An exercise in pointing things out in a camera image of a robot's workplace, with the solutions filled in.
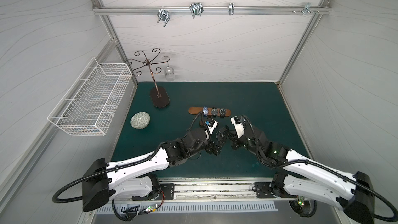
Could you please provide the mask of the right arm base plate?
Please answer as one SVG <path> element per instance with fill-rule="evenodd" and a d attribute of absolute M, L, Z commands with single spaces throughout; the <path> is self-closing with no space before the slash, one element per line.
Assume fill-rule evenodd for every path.
<path fill-rule="evenodd" d="M 272 182 L 255 182 L 252 191 L 256 193 L 259 199 L 281 198 Z"/>

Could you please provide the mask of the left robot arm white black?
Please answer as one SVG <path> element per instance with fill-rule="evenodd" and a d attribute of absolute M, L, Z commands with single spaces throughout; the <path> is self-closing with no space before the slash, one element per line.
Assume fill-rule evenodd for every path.
<path fill-rule="evenodd" d="M 162 190 L 153 172 L 182 165 L 202 151 L 219 154 L 221 145 L 211 140 L 218 123 L 210 118 L 201 123 L 183 138 L 161 143 L 148 154 L 116 162 L 95 160 L 82 181 L 83 211 L 96 210 L 123 197 L 151 200 Z"/>

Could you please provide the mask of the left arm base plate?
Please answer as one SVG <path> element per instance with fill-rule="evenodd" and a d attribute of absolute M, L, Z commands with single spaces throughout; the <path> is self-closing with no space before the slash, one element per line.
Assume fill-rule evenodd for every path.
<path fill-rule="evenodd" d="M 175 184 L 158 184 L 152 187 L 152 191 L 145 197 L 133 196 L 132 201 L 161 201 L 174 199 Z"/>

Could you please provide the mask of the blue translucent watch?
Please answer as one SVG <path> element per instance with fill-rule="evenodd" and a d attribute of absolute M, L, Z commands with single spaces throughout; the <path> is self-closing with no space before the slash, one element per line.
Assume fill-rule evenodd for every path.
<path fill-rule="evenodd" d="M 208 116 L 209 111 L 208 111 L 208 107 L 207 106 L 204 106 L 202 111 L 203 111 L 204 116 Z"/>

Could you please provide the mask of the slim black analog watch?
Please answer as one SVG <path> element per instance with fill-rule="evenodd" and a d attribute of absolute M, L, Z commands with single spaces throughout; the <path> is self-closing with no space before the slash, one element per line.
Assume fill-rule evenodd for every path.
<path fill-rule="evenodd" d="M 210 112 L 212 116 L 218 116 L 219 114 L 219 110 L 217 108 L 212 108 Z"/>
<path fill-rule="evenodd" d="M 221 118 L 224 118 L 226 116 L 227 110 L 225 108 L 220 108 L 219 109 L 219 115 Z"/>

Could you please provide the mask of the wooden T-shaped watch stand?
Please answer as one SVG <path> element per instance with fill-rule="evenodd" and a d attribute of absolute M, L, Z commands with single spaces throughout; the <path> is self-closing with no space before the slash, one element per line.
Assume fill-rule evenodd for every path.
<path fill-rule="evenodd" d="M 188 109 L 188 113 L 191 114 L 191 115 L 195 115 L 195 116 L 196 116 L 196 115 L 198 115 L 200 112 L 203 113 L 202 109 L 203 109 L 203 107 L 191 107 L 191 108 Z M 211 119 L 213 119 L 213 120 L 215 120 L 216 117 L 220 117 L 219 114 L 218 114 L 218 116 L 212 116 L 212 115 L 211 115 L 211 112 L 210 112 L 211 109 L 212 109 L 212 107 L 208 107 L 208 111 L 209 111 L 208 116 L 204 116 L 204 114 L 203 114 L 203 116 L 195 117 L 194 120 L 191 122 L 190 127 L 192 127 L 192 126 L 194 125 L 194 123 L 196 122 L 197 119 L 198 119 L 199 121 L 201 121 L 201 120 L 204 121 L 204 118 L 206 118 L 206 117 L 211 118 Z M 226 113 L 226 116 L 225 116 L 225 117 L 230 117 L 230 116 L 231 116 L 231 111 L 228 110 L 228 109 L 226 109 L 226 110 L 227 110 L 227 113 Z"/>

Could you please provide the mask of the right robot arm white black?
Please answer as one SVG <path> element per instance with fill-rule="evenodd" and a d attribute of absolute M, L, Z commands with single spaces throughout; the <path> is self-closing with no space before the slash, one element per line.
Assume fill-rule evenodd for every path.
<path fill-rule="evenodd" d="M 243 147 L 263 166 L 282 169 L 269 186 L 273 195 L 310 198 L 343 210 L 346 216 L 360 224 L 375 222 L 375 196 L 367 174 L 339 171 L 286 145 L 271 142 L 245 116 L 234 116 L 231 122 L 234 131 L 230 131 L 228 136 L 233 149 Z"/>

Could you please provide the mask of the chunky black digital watch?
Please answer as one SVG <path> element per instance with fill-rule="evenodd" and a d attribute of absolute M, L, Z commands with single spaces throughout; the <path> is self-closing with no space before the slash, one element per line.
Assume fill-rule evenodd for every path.
<path fill-rule="evenodd" d="M 225 141 L 228 138 L 228 133 L 229 133 L 229 127 L 227 125 L 224 127 L 221 127 L 216 132 L 216 139 L 218 141 Z"/>

